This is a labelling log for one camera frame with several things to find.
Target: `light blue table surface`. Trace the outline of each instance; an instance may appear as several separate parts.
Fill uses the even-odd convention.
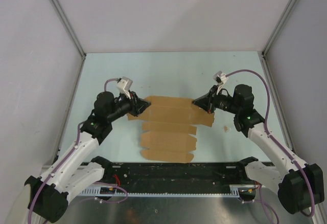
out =
[[[126,76],[134,81],[131,90],[141,98],[149,95],[198,98],[216,84],[212,76],[217,71],[230,73],[251,69],[264,75],[257,52],[157,52],[157,53],[101,53],[87,54],[71,113],[64,131],[60,155],[76,139],[77,124],[84,121],[93,109],[97,94],[103,91],[109,78]],[[232,95],[238,84],[252,86],[254,107],[264,117],[267,95],[260,79],[250,73],[235,74],[225,88]],[[115,83],[108,91],[119,94]],[[269,126],[285,144],[274,106],[270,107]],[[128,121],[124,116],[116,120],[113,130],[85,160],[100,155],[113,162],[153,162],[140,154],[142,121]],[[216,110],[213,127],[197,126],[197,149],[193,162],[231,162],[254,156],[269,161],[259,147],[237,132],[233,115]]]

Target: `white wall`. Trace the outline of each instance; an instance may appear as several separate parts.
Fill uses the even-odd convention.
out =
[[[81,57],[49,0],[0,0],[0,223],[54,153]]]
[[[297,152],[327,192],[327,0],[300,0],[268,54]]]
[[[84,51],[260,51],[288,0],[60,0]]]

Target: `red wire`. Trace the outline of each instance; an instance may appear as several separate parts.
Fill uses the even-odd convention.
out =
[[[258,186],[255,188],[255,190],[256,190],[256,189],[258,189],[258,188],[260,187],[260,183],[259,183],[259,182],[255,182],[255,184],[258,185]]]
[[[117,182],[118,182],[118,186],[120,187],[120,185],[121,185],[121,181],[119,180],[118,176],[117,176],[116,174],[114,174],[113,177],[115,177],[115,179],[116,179],[116,184],[117,184]]]

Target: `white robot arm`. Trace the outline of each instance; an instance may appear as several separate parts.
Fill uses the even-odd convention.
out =
[[[132,80],[126,77],[118,79],[120,95],[116,98],[107,91],[98,94],[90,116],[79,124],[76,141],[40,177],[27,179],[6,224],[30,224],[32,211],[50,222],[56,222],[80,192],[103,178],[107,161],[103,158],[98,160],[97,157],[81,172],[76,171],[112,131],[113,121],[127,113],[138,116],[151,105],[129,90],[131,84]]]
[[[195,99],[193,104],[208,113],[213,113],[218,108],[234,114],[236,130],[255,142],[274,164],[274,167],[267,167],[253,157],[241,160],[239,164],[246,172],[244,179],[257,181],[276,193],[283,207],[291,214],[308,207],[314,209],[315,204],[324,201],[321,168],[316,164],[309,165],[278,142],[267,125],[268,113],[263,118],[254,109],[254,95],[250,86],[239,84],[235,87],[233,96],[228,92],[223,94],[222,87],[228,76],[243,71],[259,76],[269,94],[264,79],[251,70],[240,70],[228,75],[218,72],[214,75],[218,85],[214,85],[206,95]]]

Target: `cardboard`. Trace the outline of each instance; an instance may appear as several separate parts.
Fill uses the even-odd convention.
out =
[[[197,127],[187,124],[144,122],[142,129],[144,131],[181,132],[196,135]]]
[[[194,151],[196,141],[188,133],[150,131],[141,135],[141,146],[161,151]]]
[[[215,114],[208,114],[192,104],[192,99],[165,96],[149,96],[151,106],[140,116],[127,114],[128,120],[145,120],[151,122],[195,124],[212,127]]]
[[[140,116],[128,114],[128,120],[144,120],[141,146],[144,158],[171,163],[189,163],[196,150],[196,127],[202,124],[212,127],[215,117],[192,104],[192,99],[165,96],[149,96],[151,102]]]
[[[173,151],[142,150],[141,154],[149,160],[169,163],[189,163],[194,158],[194,155],[191,153]]]

